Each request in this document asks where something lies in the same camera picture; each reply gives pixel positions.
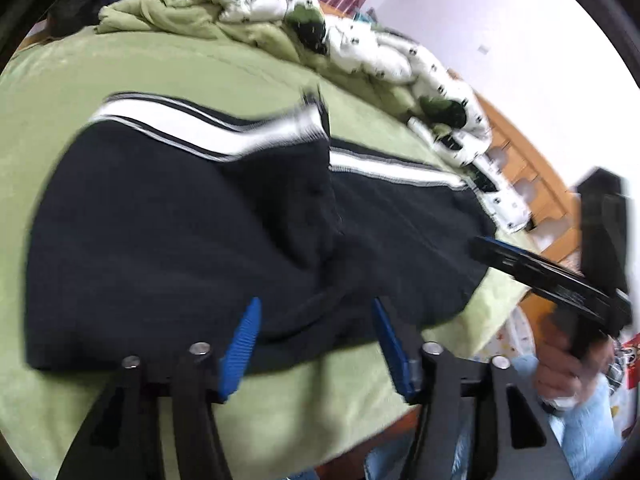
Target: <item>blue gripper pad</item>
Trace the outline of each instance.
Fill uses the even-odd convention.
[[[260,332],[261,319],[262,303],[259,298],[253,298],[236,327],[225,356],[220,359],[218,394],[224,401],[238,389],[244,376]]]
[[[396,392],[402,395],[405,400],[409,401],[418,394],[417,385],[415,381],[412,380],[412,370],[415,370],[415,367],[412,366],[411,361],[414,356],[410,354],[418,355],[421,346],[419,341],[421,341],[421,338],[418,342],[414,341],[414,338],[411,338],[411,343],[417,344],[416,349],[403,348],[402,341],[398,337],[398,334],[396,334],[389,313],[378,298],[373,301],[372,313],[373,326],[376,330],[380,348],[385,356],[386,366],[389,369],[389,374],[391,375],[391,380],[394,383]],[[391,315],[393,318],[397,317],[394,312],[391,313]]]

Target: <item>light blue jeans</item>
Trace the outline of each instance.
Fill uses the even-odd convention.
[[[516,370],[526,378],[532,378],[537,364],[534,356],[523,356],[513,361]],[[549,415],[549,424],[575,479],[603,478],[622,446],[622,440],[613,428],[609,386],[604,375],[600,375],[596,391],[589,400],[566,413],[563,418]],[[452,480],[466,479],[471,431],[472,420],[468,418],[460,427]],[[364,464],[367,480],[398,480],[412,439],[413,434],[405,434],[374,448]]]

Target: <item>white wall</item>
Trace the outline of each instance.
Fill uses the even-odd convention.
[[[629,149],[640,146],[640,89],[575,0],[367,0],[369,7],[460,73],[568,185],[599,165],[626,177],[640,201],[640,157]],[[640,222],[632,226],[640,235]],[[640,280],[634,282],[638,299]]]

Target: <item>metal screw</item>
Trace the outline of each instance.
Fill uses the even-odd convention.
[[[189,352],[191,352],[193,355],[204,355],[209,353],[209,350],[211,350],[211,346],[209,345],[209,343],[203,342],[194,343],[189,348]]]
[[[504,355],[497,355],[491,359],[491,362],[496,368],[500,368],[500,370],[506,370],[511,366],[511,361],[509,361]]]
[[[138,368],[140,366],[140,358],[137,355],[130,355],[122,360],[123,368]]]
[[[444,351],[444,348],[435,341],[429,341],[422,345],[422,350],[430,355],[440,355]]]

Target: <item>person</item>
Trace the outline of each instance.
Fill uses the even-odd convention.
[[[593,344],[580,361],[569,354],[569,338],[551,317],[543,319],[541,329],[537,356],[516,358],[513,366],[532,381],[542,399],[577,396],[572,410],[562,418],[549,415],[549,423],[575,479],[601,480],[622,446],[613,427],[609,385],[602,374],[614,357],[612,341]],[[471,417],[462,422],[452,480],[466,478],[472,424]],[[364,464],[367,480],[397,480],[412,439],[412,434],[404,434],[374,448]]]

